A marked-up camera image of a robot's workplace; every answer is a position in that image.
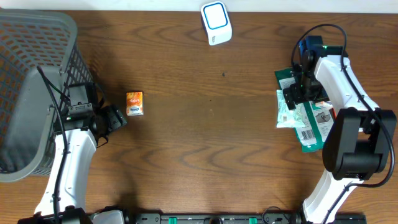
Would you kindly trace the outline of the orange Kleenex tissue pack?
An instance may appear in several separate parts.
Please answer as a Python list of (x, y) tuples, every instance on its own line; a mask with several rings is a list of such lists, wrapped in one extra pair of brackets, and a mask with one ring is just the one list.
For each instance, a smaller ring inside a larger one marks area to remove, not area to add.
[(142, 91), (126, 93), (126, 114), (128, 116), (140, 116), (144, 114)]

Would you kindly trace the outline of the green white 3M package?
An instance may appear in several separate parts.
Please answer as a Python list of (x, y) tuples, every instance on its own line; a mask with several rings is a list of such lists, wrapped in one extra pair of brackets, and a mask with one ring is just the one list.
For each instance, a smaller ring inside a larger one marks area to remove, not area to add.
[[(292, 76), (291, 69), (289, 68), (275, 71), (274, 73), (279, 85), (278, 90), (283, 90), (297, 82), (297, 79)], [(305, 127), (293, 128), (295, 135), (302, 145), (303, 152), (319, 151), (323, 148), (326, 137), (333, 126), (335, 118), (334, 110), (317, 108), (312, 101), (301, 104), (304, 105), (302, 113)]]

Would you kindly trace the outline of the teal wet wipes packet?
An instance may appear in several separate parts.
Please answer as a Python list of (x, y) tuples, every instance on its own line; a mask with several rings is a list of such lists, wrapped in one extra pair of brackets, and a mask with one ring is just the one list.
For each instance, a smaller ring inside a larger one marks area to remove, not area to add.
[(287, 103), (285, 102), (282, 90), (276, 90), (277, 93), (277, 128), (304, 128), (305, 123), (303, 121), (304, 109), (303, 104), (296, 106), (296, 109), (289, 110)]

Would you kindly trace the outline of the small orange snack box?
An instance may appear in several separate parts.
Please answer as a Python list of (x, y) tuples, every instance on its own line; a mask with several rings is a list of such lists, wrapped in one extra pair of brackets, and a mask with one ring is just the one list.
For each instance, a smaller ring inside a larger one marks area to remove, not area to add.
[(331, 101), (320, 101), (315, 103), (315, 106), (324, 110), (330, 110), (333, 108)]

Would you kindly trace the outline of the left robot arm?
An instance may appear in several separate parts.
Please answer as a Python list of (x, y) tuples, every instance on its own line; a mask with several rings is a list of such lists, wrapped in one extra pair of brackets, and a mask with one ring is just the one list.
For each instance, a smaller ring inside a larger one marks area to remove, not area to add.
[(90, 163), (99, 147), (99, 138), (127, 124), (116, 105), (90, 109), (91, 104), (69, 107), (63, 127), (57, 127), (55, 158), (45, 193), (34, 215), (19, 223), (126, 223), (116, 208), (90, 215), (85, 212), (85, 196)]

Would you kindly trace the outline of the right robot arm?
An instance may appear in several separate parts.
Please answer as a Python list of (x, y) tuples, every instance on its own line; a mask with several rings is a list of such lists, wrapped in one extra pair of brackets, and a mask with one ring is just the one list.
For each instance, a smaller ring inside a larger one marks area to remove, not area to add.
[(397, 118), (368, 97), (350, 67), (344, 46), (302, 40), (295, 49), (300, 63), (293, 65), (293, 74), (301, 80), (282, 90), (288, 109), (328, 100), (336, 114), (322, 149), (325, 170), (295, 220), (331, 223), (352, 190), (378, 188), (391, 178)]

